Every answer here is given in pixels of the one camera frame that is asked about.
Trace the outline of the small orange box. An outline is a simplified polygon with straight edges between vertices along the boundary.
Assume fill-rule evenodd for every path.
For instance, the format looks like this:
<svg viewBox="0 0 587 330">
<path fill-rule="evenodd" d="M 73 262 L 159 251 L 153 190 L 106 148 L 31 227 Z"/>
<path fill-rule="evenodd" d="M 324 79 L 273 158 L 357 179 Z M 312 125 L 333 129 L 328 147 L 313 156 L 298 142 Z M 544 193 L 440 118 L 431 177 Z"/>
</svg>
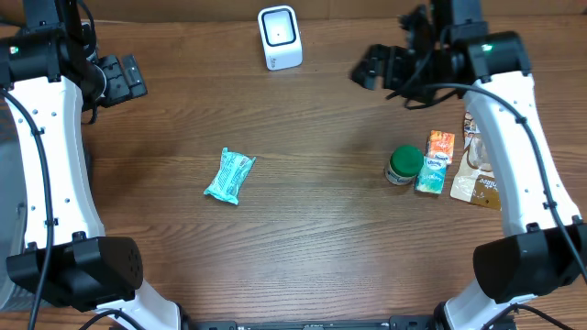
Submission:
<svg viewBox="0 0 587 330">
<path fill-rule="evenodd" d="M 426 156 L 446 161 L 450 165 L 453 161 L 455 135 L 453 133 L 432 130 L 427 140 Z"/>
</svg>

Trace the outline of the green lid white jar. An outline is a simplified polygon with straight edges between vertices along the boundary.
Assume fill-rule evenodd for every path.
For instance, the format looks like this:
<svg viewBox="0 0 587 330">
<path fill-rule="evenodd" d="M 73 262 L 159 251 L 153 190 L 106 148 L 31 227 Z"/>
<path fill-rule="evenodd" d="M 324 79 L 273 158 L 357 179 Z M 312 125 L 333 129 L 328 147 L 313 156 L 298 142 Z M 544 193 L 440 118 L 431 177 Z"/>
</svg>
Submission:
<svg viewBox="0 0 587 330">
<path fill-rule="evenodd" d="M 423 163 L 424 155 L 420 149 L 412 145 L 402 145 L 392 153 L 384 174 L 392 184 L 407 185 L 421 171 Z"/>
</svg>

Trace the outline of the small teal tissue pack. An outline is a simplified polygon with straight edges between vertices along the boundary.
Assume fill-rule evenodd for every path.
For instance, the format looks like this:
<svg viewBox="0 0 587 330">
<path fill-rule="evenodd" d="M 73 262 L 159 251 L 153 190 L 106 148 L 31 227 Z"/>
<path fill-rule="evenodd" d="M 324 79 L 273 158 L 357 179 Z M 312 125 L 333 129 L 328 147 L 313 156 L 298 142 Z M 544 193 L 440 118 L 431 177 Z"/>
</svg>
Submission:
<svg viewBox="0 0 587 330">
<path fill-rule="evenodd" d="M 447 172 L 443 159 L 424 157 L 424 164 L 415 180 L 415 190 L 421 193 L 441 194 Z"/>
</svg>

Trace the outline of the beige snack pouch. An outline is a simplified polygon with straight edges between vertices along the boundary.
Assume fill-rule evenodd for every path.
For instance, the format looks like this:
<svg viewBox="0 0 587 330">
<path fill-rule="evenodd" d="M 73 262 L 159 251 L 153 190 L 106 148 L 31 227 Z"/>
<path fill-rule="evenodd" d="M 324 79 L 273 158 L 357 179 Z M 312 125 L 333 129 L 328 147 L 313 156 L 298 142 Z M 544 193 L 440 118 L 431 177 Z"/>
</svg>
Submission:
<svg viewBox="0 0 587 330">
<path fill-rule="evenodd" d="M 489 154 L 481 131 L 469 112 L 464 115 L 463 137 L 464 152 L 450 196 L 469 204 L 500 210 L 501 201 Z"/>
</svg>

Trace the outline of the light green wipes packet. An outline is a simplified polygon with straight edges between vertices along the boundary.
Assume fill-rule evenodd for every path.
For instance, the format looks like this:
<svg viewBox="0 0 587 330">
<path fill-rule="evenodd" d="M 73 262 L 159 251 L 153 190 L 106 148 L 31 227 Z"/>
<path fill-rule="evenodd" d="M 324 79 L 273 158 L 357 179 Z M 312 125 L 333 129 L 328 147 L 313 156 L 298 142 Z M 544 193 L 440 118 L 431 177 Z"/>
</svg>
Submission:
<svg viewBox="0 0 587 330">
<path fill-rule="evenodd" d="M 238 152 L 222 149 L 219 170 L 210 185 L 204 190 L 221 202 L 238 205 L 238 194 L 247 179 L 256 158 L 250 158 Z"/>
</svg>

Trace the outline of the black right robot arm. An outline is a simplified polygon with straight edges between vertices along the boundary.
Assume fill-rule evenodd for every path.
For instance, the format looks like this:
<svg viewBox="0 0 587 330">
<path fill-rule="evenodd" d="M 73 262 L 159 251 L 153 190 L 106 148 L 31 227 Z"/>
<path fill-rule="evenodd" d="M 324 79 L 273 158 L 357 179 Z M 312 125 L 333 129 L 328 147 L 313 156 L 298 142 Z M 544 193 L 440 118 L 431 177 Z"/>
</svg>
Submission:
<svg viewBox="0 0 587 330">
<path fill-rule="evenodd" d="M 409 109 L 450 90 L 481 130 L 500 194 L 504 237 L 475 248 L 473 282 L 420 329 L 512 329 L 512 314 L 586 273 L 586 225 L 551 157 L 531 63 L 513 31 L 492 33 L 477 1 L 433 1 L 401 16 L 405 47 L 369 47 L 351 78 Z"/>
</svg>

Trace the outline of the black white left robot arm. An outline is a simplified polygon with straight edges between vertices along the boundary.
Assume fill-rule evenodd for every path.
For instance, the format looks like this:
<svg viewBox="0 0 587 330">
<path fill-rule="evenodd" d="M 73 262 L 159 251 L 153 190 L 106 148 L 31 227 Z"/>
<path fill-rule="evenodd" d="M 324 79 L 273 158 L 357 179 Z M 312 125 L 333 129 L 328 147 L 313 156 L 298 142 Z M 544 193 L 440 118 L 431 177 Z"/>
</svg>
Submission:
<svg viewBox="0 0 587 330">
<path fill-rule="evenodd" d="M 12 284 L 42 303 L 114 319 L 126 329 L 186 329 L 189 317 L 144 278 L 136 242 L 108 236 L 96 211 L 82 114 L 147 93 L 133 56 L 99 57 L 85 3 L 24 3 L 25 25 L 1 41 L 1 95 L 16 125 L 27 195 Z"/>
</svg>

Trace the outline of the white barcode scanner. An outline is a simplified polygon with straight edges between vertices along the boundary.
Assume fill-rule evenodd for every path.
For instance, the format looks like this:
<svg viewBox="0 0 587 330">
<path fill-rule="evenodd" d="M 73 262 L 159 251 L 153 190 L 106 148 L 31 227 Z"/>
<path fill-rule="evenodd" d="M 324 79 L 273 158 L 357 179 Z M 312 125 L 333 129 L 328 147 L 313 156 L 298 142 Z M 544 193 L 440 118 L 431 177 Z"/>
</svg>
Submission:
<svg viewBox="0 0 587 330">
<path fill-rule="evenodd" d="M 288 5 L 263 8 L 258 13 L 261 44 L 269 71 L 297 67 L 303 46 L 295 11 Z"/>
</svg>

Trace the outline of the grey plastic mesh basket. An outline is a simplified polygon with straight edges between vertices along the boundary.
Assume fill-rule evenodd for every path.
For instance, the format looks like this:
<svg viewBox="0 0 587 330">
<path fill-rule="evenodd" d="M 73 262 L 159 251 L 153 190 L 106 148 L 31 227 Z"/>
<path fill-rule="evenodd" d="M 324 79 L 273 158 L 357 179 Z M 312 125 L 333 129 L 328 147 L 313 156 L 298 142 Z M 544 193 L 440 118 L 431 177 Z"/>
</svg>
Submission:
<svg viewBox="0 0 587 330">
<path fill-rule="evenodd" d="M 24 247 L 27 194 L 14 119 L 1 102 L 1 312 L 26 311 L 32 294 L 8 276 L 6 259 Z"/>
</svg>

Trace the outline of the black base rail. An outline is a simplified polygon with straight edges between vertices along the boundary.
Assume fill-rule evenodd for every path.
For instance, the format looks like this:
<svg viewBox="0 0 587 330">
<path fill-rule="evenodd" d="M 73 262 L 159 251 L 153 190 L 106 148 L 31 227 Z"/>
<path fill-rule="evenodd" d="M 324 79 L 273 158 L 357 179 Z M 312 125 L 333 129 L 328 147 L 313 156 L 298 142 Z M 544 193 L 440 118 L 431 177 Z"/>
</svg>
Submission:
<svg viewBox="0 0 587 330">
<path fill-rule="evenodd" d="M 438 330 L 444 329 L 432 315 L 395 315 L 381 320 L 299 321 L 238 323 L 235 321 L 192 321 L 193 330 Z"/>
</svg>

